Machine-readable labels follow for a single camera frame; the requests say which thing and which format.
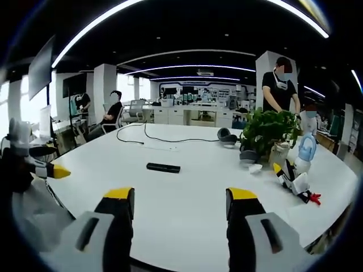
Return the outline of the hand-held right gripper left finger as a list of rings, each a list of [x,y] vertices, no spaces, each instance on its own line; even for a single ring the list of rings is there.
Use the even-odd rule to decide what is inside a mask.
[[[48,253],[52,271],[130,271],[134,218],[133,187],[111,189],[94,211],[67,226]]]

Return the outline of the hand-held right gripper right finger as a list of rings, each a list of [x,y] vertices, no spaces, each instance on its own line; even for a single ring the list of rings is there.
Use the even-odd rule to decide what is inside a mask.
[[[307,271],[315,261],[295,229],[249,190],[226,189],[226,220],[230,271]]]

